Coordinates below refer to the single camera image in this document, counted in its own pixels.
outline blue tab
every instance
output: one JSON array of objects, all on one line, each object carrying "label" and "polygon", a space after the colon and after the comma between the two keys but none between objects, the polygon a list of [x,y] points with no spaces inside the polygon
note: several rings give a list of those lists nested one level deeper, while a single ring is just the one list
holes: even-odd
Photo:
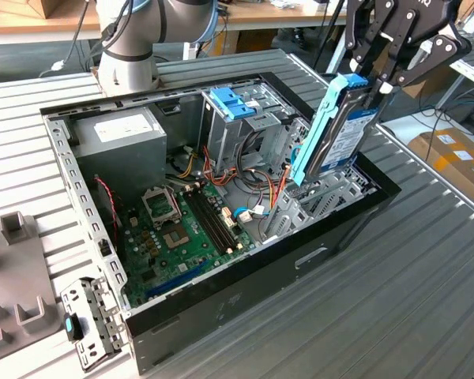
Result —
[{"label": "blue tab", "polygon": [[65,320],[65,327],[67,332],[72,332],[72,321],[69,318]]},{"label": "blue tab", "polygon": [[218,107],[232,120],[256,114],[255,109],[249,108],[241,100],[241,97],[228,87],[211,89],[211,97]]}]

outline ram slot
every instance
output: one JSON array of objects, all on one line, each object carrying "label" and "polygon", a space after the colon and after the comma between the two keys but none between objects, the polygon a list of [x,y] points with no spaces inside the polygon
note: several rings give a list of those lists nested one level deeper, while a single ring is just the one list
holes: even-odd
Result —
[{"label": "ram slot", "polygon": [[214,212],[207,198],[201,193],[190,193],[185,199],[218,252],[226,254],[228,249],[234,250],[236,243],[233,236]]}]

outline aluminum extrusion table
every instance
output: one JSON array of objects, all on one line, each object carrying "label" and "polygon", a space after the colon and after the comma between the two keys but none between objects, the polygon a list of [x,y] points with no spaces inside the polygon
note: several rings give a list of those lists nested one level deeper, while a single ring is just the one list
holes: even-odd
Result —
[{"label": "aluminum extrusion table", "polygon": [[[159,65],[168,86],[272,71],[312,107],[325,85],[282,51]],[[100,97],[89,75],[0,84],[0,214],[34,215],[57,296],[95,275],[40,107]],[[151,377],[469,378],[474,205],[377,129],[363,147],[402,192],[350,248],[150,371]],[[0,361],[0,377],[80,377],[64,331]],[[127,351],[89,377],[136,377]]]}]

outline blue pcie slot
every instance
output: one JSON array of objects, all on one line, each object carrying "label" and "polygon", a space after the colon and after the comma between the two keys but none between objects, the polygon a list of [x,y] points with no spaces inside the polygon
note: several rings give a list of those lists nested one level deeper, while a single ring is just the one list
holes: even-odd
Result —
[{"label": "blue pcie slot", "polygon": [[175,278],[172,278],[168,280],[167,282],[160,284],[159,286],[156,286],[147,290],[145,292],[145,297],[152,298],[154,296],[164,294],[165,292],[170,291],[172,288],[176,288],[180,286],[181,284],[184,284],[188,280],[191,280],[194,277],[199,276],[204,266],[206,266],[208,263],[209,261],[202,262],[197,267],[193,267],[191,270],[188,270],[184,272],[183,274],[180,274],[179,276],[176,276]]}]

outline green circuit board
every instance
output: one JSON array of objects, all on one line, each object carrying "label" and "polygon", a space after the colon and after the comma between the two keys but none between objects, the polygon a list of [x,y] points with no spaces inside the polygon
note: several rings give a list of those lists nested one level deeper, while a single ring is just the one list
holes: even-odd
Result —
[{"label": "green circuit board", "polygon": [[[216,189],[206,185],[201,192],[206,200],[212,202],[214,214],[223,220],[221,209],[224,205]],[[225,225],[239,248],[231,253],[221,253],[204,230],[203,222],[197,220],[187,204],[185,196],[188,195],[177,192],[174,196],[182,217],[176,222],[166,222],[160,228],[153,227],[141,200],[133,210],[119,214],[125,229],[122,234],[124,251],[121,254],[121,262],[128,277],[125,293],[132,307],[254,248],[254,241],[245,231],[236,232]],[[172,210],[165,198],[153,200],[147,201],[153,216],[161,216]],[[130,214],[136,217],[136,226],[132,226]]]}]

